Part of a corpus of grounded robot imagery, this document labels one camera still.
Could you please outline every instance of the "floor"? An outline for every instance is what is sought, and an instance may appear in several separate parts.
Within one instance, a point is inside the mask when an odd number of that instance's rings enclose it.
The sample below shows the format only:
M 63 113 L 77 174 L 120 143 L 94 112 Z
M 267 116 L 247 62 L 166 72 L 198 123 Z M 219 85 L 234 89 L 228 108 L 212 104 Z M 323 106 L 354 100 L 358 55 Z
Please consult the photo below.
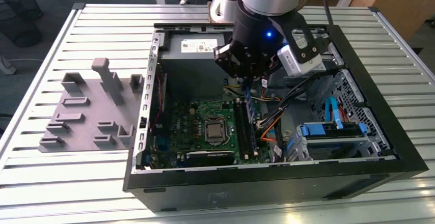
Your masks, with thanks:
M 179 0 L 166 0 L 168 4 L 178 4 Z M 28 48 L 17 48 L 9 40 L 0 35 L 0 52 L 8 60 L 40 59 L 56 39 L 64 20 L 69 14 L 73 3 L 90 4 L 155 4 L 155 0 L 37 0 L 44 16 L 36 21 L 43 33 L 43 41 Z M 423 47 L 420 58 L 427 66 L 435 71 L 435 29 L 424 24 L 410 41 L 411 47 Z M 40 61 L 12 61 L 17 69 L 13 76 L 0 74 L 0 113 L 13 114 L 27 88 L 41 64 Z M 0 117 L 0 128 L 5 128 L 9 119 Z

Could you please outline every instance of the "power supply label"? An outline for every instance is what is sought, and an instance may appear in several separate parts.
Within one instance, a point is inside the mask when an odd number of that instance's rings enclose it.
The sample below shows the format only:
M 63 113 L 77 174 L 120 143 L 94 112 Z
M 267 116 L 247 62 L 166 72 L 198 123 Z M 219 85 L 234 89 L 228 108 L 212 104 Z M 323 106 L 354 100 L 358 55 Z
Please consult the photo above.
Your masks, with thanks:
M 218 39 L 184 39 L 182 41 L 182 53 L 212 52 L 218 47 Z

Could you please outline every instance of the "aluminum slotted table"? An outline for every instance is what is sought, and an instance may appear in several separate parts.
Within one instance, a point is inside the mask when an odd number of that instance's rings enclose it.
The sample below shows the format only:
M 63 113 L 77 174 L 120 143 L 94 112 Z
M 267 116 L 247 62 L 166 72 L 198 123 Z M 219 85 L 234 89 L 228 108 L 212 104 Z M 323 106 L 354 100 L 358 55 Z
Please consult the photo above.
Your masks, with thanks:
M 322 8 L 302 10 L 326 24 Z M 360 60 L 430 170 L 356 198 L 152 213 L 122 191 L 127 151 L 40 153 L 39 141 L 60 99 L 65 72 L 98 78 L 107 57 L 120 78 L 147 71 L 154 24 L 208 22 L 206 6 L 86 5 L 73 9 L 0 140 L 0 223 L 394 223 L 435 218 L 435 76 L 379 13 L 332 8 Z

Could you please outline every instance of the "motherboard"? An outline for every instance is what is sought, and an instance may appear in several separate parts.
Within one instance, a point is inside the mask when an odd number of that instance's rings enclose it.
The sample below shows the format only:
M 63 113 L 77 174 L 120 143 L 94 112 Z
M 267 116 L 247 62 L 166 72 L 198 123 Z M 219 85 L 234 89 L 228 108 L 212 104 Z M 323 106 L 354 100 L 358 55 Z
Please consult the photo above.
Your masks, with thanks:
M 267 145 L 247 133 L 252 124 L 242 121 L 243 111 L 240 101 L 174 103 L 170 138 L 156 139 L 159 150 L 168 152 L 159 157 L 162 168 L 207 166 L 208 161 L 220 165 L 270 162 Z

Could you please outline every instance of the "green circuit board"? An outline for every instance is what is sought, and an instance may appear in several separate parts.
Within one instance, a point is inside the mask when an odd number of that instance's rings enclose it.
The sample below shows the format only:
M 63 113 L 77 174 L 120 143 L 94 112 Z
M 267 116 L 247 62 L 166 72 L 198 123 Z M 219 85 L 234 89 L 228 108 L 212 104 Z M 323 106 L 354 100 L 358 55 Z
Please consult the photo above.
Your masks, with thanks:
M 224 141 L 214 144 L 207 141 L 206 125 L 210 121 L 224 123 Z M 235 152 L 235 164 L 268 162 L 268 148 L 259 147 L 256 157 L 242 159 L 239 155 L 239 141 L 232 101 L 196 101 L 175 103 L 171 108 L 170 123 L 170 151 L 183 152 L 195 150 L 219 150 Z M 164 156 L 164 168 L 175 167 L 174 158 Z

